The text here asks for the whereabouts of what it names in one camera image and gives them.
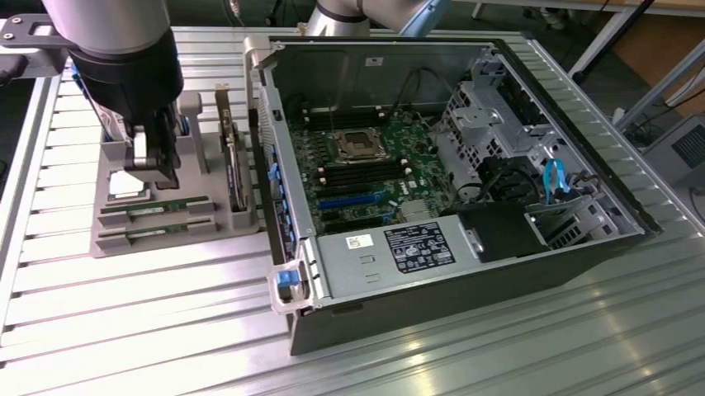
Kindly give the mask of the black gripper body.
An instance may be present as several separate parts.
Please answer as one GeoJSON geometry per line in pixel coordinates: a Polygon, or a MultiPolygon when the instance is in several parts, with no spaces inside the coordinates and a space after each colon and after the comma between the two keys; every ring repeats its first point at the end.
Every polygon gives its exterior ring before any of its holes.
{"type": "Polygon", "coordinates": [[[173,34],[129,54],[69,51],[90,99],[148,134],[166,132],[166,108],[184,86],[173,34]]]}

